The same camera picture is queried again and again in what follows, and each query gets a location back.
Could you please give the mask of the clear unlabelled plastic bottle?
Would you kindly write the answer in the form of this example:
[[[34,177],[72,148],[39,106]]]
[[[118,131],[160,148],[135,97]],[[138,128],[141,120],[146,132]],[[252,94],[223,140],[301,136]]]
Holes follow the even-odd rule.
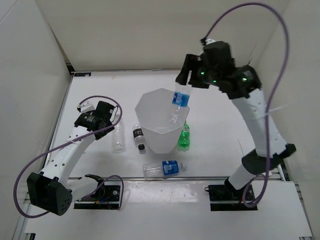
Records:
[[[123,153],[126,150],[125,126],[121,118],[112,131],[112,151],[114,153]]]

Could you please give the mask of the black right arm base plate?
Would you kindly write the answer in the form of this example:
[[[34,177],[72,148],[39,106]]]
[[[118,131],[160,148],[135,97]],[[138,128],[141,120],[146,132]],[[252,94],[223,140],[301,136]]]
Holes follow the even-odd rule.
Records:
[[[257,211],[243,202],[243,190],[234,194],[224,184],[211,184],[204,188],[209,195],[211,212]]]

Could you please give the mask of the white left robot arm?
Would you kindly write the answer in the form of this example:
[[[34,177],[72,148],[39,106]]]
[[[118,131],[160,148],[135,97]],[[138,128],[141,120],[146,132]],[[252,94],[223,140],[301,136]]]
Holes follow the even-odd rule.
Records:
[[[99,101],[96,107],[88,101],[81,104],[78,108],[80,115],[68,135],[67,145],[59,149],[39,173],[32,172],[27,178],[32,205],[62,216],[72,202],[83,197],[103,198],[105,188],[100,176],[86,174],[72,181],[69,177],[89,145],[114,130],[111,122],[114,109],[115,106],[104,101]]]

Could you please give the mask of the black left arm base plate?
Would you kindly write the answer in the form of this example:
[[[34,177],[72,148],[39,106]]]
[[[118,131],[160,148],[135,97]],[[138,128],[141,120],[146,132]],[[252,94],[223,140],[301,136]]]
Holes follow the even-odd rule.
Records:
[[[124,196],[124,180],[119,175],[103,178],[94,174],[85,177],[97,183],[97,190],[74,202],[75,210],[120,210]]]

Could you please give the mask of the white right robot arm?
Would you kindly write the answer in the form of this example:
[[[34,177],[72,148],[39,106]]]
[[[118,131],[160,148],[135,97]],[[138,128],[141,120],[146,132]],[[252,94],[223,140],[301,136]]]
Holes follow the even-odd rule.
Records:
[[[228,43],[213,40],[200,55],[188,53],[175,81],[178,86],[218,87],[238,109],[251,134],[254,150],[241,159],[241,165],[224,182],[224,193],[230,200],[238,199],[249,181],[266,170],[267,156],[269,168],[274,169],[296,152],[296,146],[284,140],[272,117],[265,124],[266,103],[258,74],[248,64],[235,65]]]

